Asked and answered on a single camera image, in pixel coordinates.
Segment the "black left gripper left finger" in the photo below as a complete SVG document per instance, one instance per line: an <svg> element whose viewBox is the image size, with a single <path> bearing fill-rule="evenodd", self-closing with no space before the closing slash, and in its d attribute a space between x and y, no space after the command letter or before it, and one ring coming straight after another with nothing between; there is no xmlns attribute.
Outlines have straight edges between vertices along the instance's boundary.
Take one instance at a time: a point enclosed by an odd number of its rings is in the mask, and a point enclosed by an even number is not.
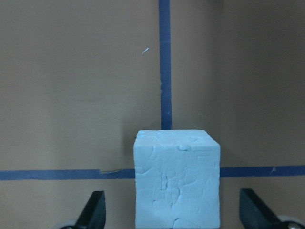
<svg viewBox="0 0 305 229"><path fill-rule="evenodd" d="M94 191L75 223L77 229L103 229L106 223L104 191Z"/></svg>

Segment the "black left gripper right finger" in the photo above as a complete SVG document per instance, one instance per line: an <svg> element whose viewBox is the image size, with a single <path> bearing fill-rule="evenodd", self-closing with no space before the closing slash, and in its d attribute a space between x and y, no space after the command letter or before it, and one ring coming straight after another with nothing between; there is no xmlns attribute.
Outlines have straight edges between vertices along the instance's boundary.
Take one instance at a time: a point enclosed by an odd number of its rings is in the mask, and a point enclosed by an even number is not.
<svg viewBox="0 0 305 229"><path fill-rule="evenodd" d="M277 229L280 219L250 188L239 194L239 218L245 229Z"/></svg>

